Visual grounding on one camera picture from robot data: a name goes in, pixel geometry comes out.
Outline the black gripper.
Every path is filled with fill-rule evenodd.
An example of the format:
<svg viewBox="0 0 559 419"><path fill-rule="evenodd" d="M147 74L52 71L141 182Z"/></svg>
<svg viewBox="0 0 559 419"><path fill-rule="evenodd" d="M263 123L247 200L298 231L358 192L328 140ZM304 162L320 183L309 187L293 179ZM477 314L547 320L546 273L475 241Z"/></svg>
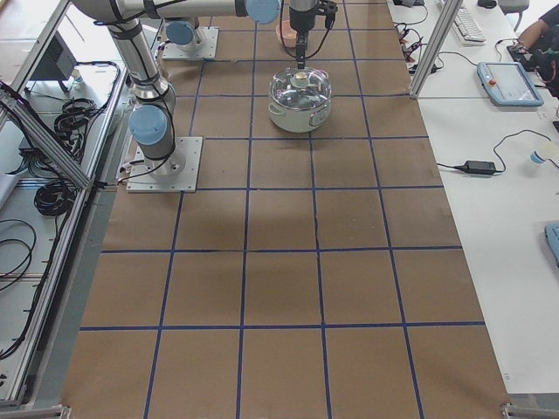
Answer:
<svg viewBox="0 0 559 419"><path fill-rule="evenodd" d="M291 0L289 2L289 21L297 32L295 60L298 68L306 67L307 33L315 26L317 16L325 17L325 29L331 30L335 23L338 5L335 1Z"/></svg>

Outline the person forearm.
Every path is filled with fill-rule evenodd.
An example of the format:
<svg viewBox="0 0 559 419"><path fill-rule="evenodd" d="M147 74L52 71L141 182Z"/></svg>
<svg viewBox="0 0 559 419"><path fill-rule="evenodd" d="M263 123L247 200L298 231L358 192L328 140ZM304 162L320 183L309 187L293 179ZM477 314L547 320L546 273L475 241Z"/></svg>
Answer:
<svg viewBox="0 0 559 419"><path fill-rule="evenodd" d="M518 37L518 42L525 48L530 49L549 31L549 25L542 19L528 26Z"/></svg>

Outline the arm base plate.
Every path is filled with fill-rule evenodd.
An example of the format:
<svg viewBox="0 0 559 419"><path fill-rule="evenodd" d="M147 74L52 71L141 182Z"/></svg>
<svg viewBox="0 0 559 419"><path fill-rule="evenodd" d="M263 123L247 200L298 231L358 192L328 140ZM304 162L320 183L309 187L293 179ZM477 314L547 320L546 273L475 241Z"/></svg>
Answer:
<svg viewBox="0 0 559 419"><path fill-rule="evenodd" d="M170 193L197 190L197 178L204 138L176 137L174 153L160 166L160 162L146 160L139 146L135 159L142 160L134 165L126 177L126 190L130 193Z"/></svg>
<svg viewBox="0 0 559 419"><path fill-rule="evenodd" d="M167 41L162 59L168 61L213 60L217 52L219 29L215 26L195 28L189 22L172 21L165 26Z"/></svg>

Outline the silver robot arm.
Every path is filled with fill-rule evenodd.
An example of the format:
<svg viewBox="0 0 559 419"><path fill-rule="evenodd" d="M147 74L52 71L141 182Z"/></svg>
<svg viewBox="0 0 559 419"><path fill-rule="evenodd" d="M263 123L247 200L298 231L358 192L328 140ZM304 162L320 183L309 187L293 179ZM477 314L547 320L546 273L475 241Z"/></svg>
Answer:
<svg viewBox="0 0 559 419"><path fill-rule="evenodd" d="M160 179L177 175L186 167L185 155L177 150L173 121L176 92L155 62L140 19L162 19L184 30L167 31L174 44L195 41L199 17L249 17L257 24L270 24L283 11L281 1L75 1L75 7L107 27L133 81L139 106L132 112L129 129L143 152L146 168L141 177Z"/></svg>
<svg viewBox="0 0 559 419"><path fill-rule="evenodd" d="M167 40L185 51L199 50L205 40L197 17L167 19L164 24Z"/></svg>

